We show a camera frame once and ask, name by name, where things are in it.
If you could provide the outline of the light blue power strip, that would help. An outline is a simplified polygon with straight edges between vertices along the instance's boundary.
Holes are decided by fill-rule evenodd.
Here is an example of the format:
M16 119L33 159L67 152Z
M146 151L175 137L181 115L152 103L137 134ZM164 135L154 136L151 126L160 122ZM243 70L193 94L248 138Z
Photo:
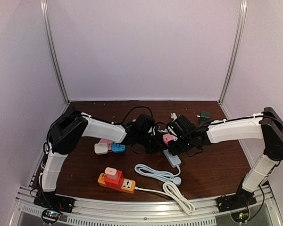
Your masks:
M170 163L172 168L177 168L181 165L181 160L177 155L172 155L167 149L163 150L163 154Z

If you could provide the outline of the orange power strip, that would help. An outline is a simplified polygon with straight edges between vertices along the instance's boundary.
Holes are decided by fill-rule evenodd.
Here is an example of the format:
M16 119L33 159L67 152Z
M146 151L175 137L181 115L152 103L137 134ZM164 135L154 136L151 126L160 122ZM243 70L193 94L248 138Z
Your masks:
M98 177L99 185L124 193L133 194L136 182L134 180L124 178L122 171L118 170L117 173L118 178L116 180L112 180L108 178L105 173L101 173Z

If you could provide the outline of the dark green cube plug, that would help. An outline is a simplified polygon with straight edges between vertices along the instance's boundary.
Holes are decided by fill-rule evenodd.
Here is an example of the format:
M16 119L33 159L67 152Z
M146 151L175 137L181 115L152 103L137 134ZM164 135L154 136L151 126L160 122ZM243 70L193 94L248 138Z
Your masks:
M199 120L199 123L210 121L210 113L201 111L200 114L196 115Z

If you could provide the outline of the light pink charger plug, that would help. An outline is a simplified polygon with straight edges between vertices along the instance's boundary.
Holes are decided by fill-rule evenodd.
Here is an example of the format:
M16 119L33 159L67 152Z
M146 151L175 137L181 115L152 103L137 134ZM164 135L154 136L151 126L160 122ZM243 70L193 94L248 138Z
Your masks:
M118 172L117 169L106 167L104 173L110 180L117 180L118 179Z

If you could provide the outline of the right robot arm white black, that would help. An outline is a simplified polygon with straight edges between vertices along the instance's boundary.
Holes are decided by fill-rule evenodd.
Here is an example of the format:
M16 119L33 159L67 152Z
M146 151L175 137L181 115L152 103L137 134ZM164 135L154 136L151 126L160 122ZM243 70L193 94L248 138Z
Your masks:
M225 141L264 141L262 155L243 178L233 196L232 203L237 208L242 208L250 201L250 197L261 182L283 160L283 121L271 107L266 107L262 112L251 116L203 122L199 126L195 126L181 115L168 127L175 137L167 143L172 155Z

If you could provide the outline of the pink square plug adapter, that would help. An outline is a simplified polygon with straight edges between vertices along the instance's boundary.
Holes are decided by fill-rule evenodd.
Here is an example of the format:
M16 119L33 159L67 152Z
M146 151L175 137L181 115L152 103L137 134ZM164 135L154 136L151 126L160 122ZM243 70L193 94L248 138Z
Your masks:
M177 140L177 137L176 136L174 136L174 135L171 135L171 134L164 134L163 136L162 136L162 138L163 138L163 141L164 141L164 143L167 145L167 146L169 146L169 144L168 144L168 142L170 142L170 141L176 141Z

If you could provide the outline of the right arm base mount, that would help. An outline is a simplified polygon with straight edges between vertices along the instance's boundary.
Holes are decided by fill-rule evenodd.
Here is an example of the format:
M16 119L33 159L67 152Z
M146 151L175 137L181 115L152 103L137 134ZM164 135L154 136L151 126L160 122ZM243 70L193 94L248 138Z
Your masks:
M222 195L216 198L216 203L219 212L226 212L246 208L249 205L256 204L257 200L254 193L239 188L234 194Z

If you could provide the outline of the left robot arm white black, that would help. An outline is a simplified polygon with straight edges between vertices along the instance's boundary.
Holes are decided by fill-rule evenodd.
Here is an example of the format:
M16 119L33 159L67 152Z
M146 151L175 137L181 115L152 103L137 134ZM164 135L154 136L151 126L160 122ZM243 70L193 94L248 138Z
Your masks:
M122 145L142 145L147 153L164 150L163 132L152 115L140 114L135 121L125 123L105 121L68 108L50 126L43 145L45 152L38 181L38 198L48 209L58 205L55 195L57 179L63 163L82 137L110 140Z

